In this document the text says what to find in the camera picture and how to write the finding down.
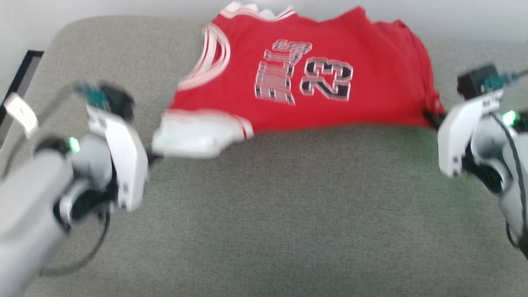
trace black cable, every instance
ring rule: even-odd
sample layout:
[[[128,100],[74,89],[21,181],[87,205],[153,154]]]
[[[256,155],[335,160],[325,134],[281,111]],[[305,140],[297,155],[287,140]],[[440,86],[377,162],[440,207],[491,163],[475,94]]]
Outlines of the black cable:
[[[151,150],[146,150],[146,151],[147,151],[148,167],[152,167],[152,165],[153,165],[157,160],[163,158],[162,156],[153,153]]]
[[[74,263],[72,265],[68,265],[65,267],[60,268],[53,268],[53,269],[43,269],[40,272],[40,277],[46,276],[46,277],[57,277],[57,276],[64,276],[66,274],[71,274],[83,267],[85,267],[90,261],[93,260],[93,258],[97,255],[97,252],[101,248],[103,242],[105,241],[106,234],[108,233],[108,227],[110,226],[110,212],[106,212],[105,215],[105,228],[101,234],[101,237],[99,238],[99,241],[97,242],[97,245],[93,250],[88,254],[86,257],[84,257],[82,260],[78,261],[77,263]]]
[[[506,233],[508,235],[508,240],[510,241],[510,243],[515,247],[520,247],[521,242],[522,244],[526,244],[526,240],[528,240],[528,238],[526,237],[527,236],[527,233],[526,233],[526,189],[524,188],[524,176],[523,176],[523,171],[521,168],[521,160],[519,158],[519,153],[517,152],[517,148],[515,147],[515,143],[513,142],[513,138],[508,130],[508,127],[506,126],[506,124],[504,124],[502,119],[499,118],[497,114],[492,114],[492,116],[499,123],[501,128],[506,133],[508,144],[510,145],[512,149],[513,160],[515,161],[515,169],[517,171],[517,176],[518,176],[519,190],[521,192],[521,205],[523,207],[523,210],[522,210],[523,230],[522,230],[522,235],[521,235],[522,237],[517,244],[513,242],[512,235],[510,233],[510,225],[508,224],[508,222],[506,222]]]
[[[523,71],[519,71],[519,72],[517,72],[517,75],[518,75],[519,77],[528,76],[528,69],[525,69],[525,70],[523,70]]]
[[[44,111],[40,115],[38,115],[37,119],[39,121],[39,125],[43,125],[50,118],[50,116],[60,107],[60,105],[62,105],[70,97],[70,95],[78,91],[78,89],[79,89],[79,82],[73,82],[73,83],[70,83],[62,87],[57,92],[53,100],[46,106]],[[26,141],[27,141],[27,138],[25,134],[22,134],[17,139],[17,141],[15,142],[15,145],[13,146],[13,148],[7,155],[6,163],[4,165],[4,168],[2,169],[2,173],[0,174],[0,180],[3,180],[6,178],[16,154],[20,151],[21,147],[24,145]],[[105,241],[109,226],[110,226],[110,212],[106,212],[104,230],[101,234],[101,237],[99,238],[97,245],[90,252],[90,254],[88,254],[85,258],[78,261],[77,263],[74,263],[66,267],[54,268],[54,269],[49,269],[49,270],[43,269],[40,272],[40,276],[47,276],[47,277],[62,276],[62,275],[73,273],[85,267],[95,257],[95,255],[101,248],[103,242]]]

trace basketball jersey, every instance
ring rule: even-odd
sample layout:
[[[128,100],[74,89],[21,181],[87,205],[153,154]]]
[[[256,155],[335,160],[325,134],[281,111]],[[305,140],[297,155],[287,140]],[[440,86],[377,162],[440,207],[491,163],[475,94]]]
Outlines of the basketball jersey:
[[[361,7],[316,22],[232,3],[154,134],[163,155],[214,157],[254,134],[354,123],[429,126],[444,111],[421,41]]]

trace gray fabric upholstery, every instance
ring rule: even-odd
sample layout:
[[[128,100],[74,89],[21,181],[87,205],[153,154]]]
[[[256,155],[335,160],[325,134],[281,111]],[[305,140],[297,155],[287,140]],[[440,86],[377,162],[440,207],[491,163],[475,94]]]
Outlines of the gray fabric upholstery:
[[[149,145],[201,54],[204,23],[73,23],[46,51],[26,99],[38,113],[72,80],[115,82],[135,97]],[[457,74],[488,61],[528,66],[526,44],[423,41],[447,108],[461,101]],[[527,93],[527,81],[508,89],[503,109],[527,107]],[[72,98],[40,136],[87,131]],[[21,132],[12,128],[0,159]],[[88,267],[37,279],[26,296],[527,296],[528,263],[508,243],[496,199],[475,179],[445,178],[436,153],[433,131],[362,125],[260,135],[213,160],[164,160],[139,210],[113,216]],[[76,228],[50,266],[85,255],[101,229],[94,219]]]

